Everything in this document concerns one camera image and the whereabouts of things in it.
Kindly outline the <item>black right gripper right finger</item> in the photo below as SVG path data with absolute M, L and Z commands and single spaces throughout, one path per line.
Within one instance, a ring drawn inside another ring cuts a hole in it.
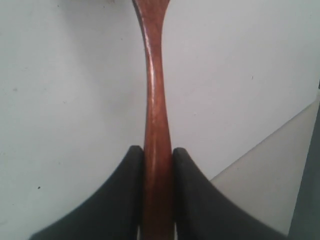
M 179 240 L 285 240 L 225 197 L 186 149 L 173 150 L 174 216 Z

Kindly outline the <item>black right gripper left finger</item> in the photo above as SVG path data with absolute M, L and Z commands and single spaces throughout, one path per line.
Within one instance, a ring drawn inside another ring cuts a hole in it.
M 85 202 L 33 240 L 135 240 L 142 213 L 144 152 L 132 145 L 116 170 Z

